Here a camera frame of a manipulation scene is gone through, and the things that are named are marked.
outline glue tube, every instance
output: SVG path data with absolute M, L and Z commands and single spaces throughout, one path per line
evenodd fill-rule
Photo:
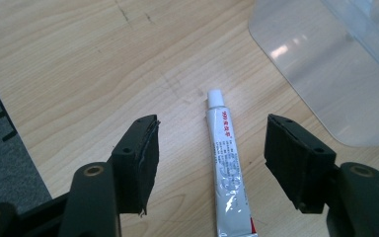
M 207 122 L 214 157 L 217 235 L 258 237 L 245 192 L 233 124 L 220 90 L 208 92 Z

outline tube cap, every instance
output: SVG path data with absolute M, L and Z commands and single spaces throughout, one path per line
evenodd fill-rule
M 210 90 L 208 92 L 208 108 L 224 107 L 223 96 L 220 90 Z

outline wooden table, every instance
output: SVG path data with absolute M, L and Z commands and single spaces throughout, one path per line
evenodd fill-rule
M 214 236 L 206 92 L 232 112 L 261 236 L 328 236 L 326 215 L 294 209 L 265 166 L 266 116 L 298 121 L 379 170 L 379 147 L 335 141 L 248 31 L 253 0 L 0 0 L 0 96 L 51 195 L 106 161 L 131 123 L 157 114 L 160 164 L 148 215 L 123 236 Z

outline white tube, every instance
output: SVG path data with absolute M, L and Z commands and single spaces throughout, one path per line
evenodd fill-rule
M 207 122 L 214 156 L 217 235 L 258 237 L 245 192 L 229 109 L 220 90 L 208 92 Z

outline gray floor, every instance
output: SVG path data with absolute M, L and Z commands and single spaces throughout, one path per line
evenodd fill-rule
M 47 200 L 50 194 L 0 103 L 0 202 L 23 213 Z

